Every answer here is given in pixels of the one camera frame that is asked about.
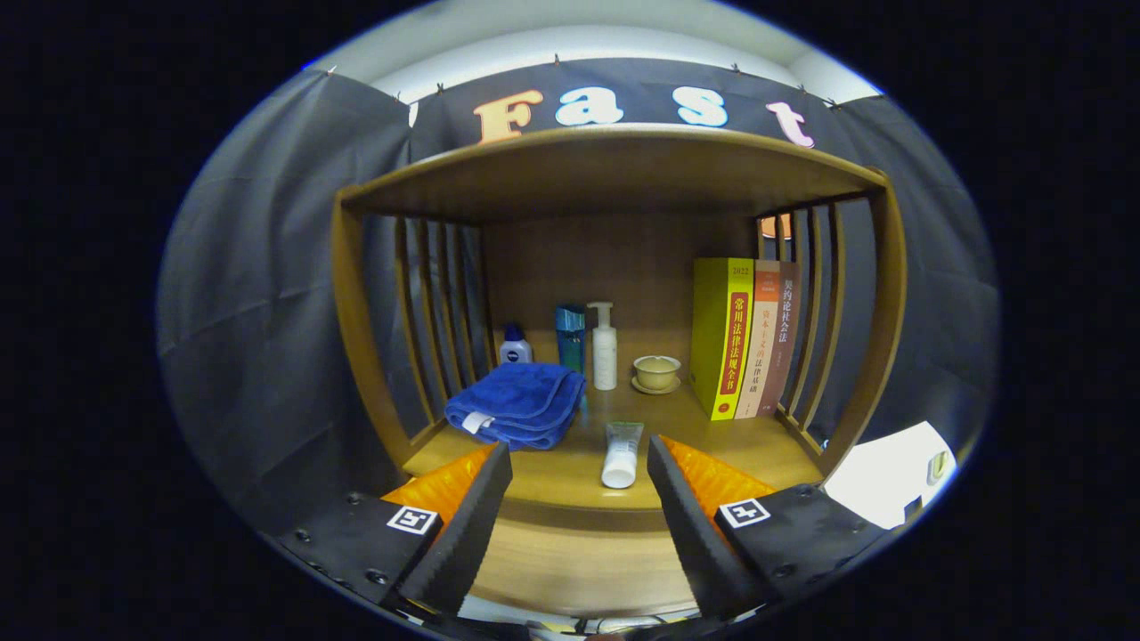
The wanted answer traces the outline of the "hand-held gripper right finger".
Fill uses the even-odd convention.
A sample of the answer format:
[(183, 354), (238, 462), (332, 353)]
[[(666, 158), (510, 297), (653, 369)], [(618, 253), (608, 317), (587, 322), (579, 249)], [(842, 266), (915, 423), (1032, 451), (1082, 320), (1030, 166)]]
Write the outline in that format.
[(648, 474), (705, 618), (811, 597), (883, 537), (815, 484), (769, 490), (663, 435), (650, 438)]

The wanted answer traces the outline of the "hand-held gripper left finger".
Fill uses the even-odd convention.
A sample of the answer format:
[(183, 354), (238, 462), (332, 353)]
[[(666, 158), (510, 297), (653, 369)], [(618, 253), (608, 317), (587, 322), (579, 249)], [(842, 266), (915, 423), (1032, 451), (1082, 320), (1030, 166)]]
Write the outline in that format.
[(350, 492), (268, 539), (347, 597), (451, 618), (473, 587), (512, 478), (508, 446), (490, 443), (383, 498)]

